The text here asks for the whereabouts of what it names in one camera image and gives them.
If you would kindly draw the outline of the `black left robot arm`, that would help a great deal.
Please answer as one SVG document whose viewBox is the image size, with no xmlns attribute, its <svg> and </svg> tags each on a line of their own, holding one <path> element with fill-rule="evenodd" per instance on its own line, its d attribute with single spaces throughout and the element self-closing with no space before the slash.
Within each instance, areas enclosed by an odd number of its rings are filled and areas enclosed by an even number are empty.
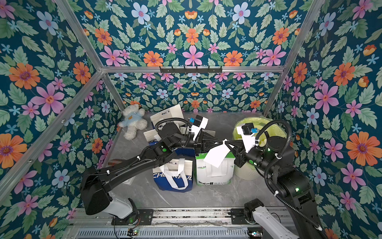
<svg viewBox="0 0 382 239">
<path fill-rule="evenodd" d="M 159 166 L 163 166 L 177 156 L 177 149 L 193 149 L 196 154 L 206 153 L 222 145 L 222 141 L 202 129 L 203 117 L 195 119 L 169 118 L 155 124 L 160 140 L 145 147 L 140 154 L 128 160 L 101 169 L 90 168 L 83 174 L 80 186 L 81 200 L 85 213 L 93 216 L 108 213 L 121 220 L 136 218 L 138 210 L 132 199 L 118 199 L 112 190 L 124 181 Z M 198 126 L 199 132 L 193 132 Z"/>
</svg>

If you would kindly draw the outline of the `white trash bin green liner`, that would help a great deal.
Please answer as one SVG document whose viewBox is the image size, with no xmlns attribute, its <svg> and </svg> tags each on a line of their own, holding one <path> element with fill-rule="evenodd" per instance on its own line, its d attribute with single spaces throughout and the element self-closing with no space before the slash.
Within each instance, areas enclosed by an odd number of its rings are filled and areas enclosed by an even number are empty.
<svg viewBox="0 0 382 239">
<path fill-rule="evenodd" d="M 291 126 L 286 120 L 249 117 L 234 128 L 234 174 L 254 180 L 263 171 L 274 183 L 293 171 Z"/>
</svg>

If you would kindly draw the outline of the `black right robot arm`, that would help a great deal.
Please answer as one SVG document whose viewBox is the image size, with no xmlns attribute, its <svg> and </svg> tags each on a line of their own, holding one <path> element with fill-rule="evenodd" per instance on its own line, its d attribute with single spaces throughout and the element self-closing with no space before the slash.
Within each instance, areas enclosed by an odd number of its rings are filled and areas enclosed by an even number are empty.
<svg viewBox="0 0 382 239">
<path fill-rule="evenodd" d="M 276 239 L 326 239 L 313 189 L 308 179 L 292 165 L 294 150 L 290 146 L 290 124 L 278 119 L 257 129 L 249 122 L 239 125 L 236 130 L 241 141 L 225 143 L 235 156 L 235 165 L 242 167 L 249 163 L 263 171 L 267 188 L 286 206 L 298 234 L 290 233 L 258 199 L 245 204 L 246 220 L 261 225 Z"/>
</svg>

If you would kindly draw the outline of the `white bag green top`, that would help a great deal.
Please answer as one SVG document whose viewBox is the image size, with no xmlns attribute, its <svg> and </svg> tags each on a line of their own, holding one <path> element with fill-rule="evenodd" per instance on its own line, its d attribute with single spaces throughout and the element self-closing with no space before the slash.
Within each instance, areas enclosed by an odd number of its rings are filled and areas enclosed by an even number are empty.
<svg viewBox="0 0 382 239">
<path fill-rule="evenodd" d="M 229 184 L 234 173 L 235 157 L 230 152 L 219 167 L 204 161 L 207 153 L 196 156 L 196 180 L 198 185 L 226 185 Z"/>
</svg>

